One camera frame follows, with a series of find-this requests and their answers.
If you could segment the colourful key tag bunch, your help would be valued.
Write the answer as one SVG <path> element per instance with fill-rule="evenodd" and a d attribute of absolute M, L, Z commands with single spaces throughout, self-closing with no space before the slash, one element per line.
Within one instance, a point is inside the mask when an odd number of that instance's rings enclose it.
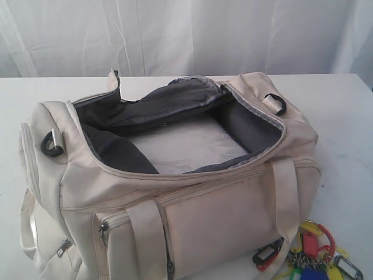
<path fill-rule="evenodd" d="M 304 220 L 273 279 L 363 279 L 324 225 Z"/>

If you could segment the cream white duffel bag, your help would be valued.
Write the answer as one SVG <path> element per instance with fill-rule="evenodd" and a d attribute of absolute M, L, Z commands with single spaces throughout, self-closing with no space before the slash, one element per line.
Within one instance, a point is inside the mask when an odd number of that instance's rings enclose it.
<path fill-rule="evenodd" d="M 181 279 L 279 244 L 279 270 L 311 209 L 321 172 L 302 112 L 261 72 L 177 78 L 145 97 L 108 91 L 39 103 L 21 124 L 27 189 L 20 242 L 44 279 Z M 160 174 L 129 137 L 207 115 L 245 151 Z"/>

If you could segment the white backdrop curtain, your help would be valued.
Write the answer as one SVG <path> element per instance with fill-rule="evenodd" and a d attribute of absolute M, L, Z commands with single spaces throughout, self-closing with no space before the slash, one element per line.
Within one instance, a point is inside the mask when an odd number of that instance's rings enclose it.
<path fill-rule="evenodd" d="M 371 1 L 2 1 L 4 77 L 357 74 Z"/>

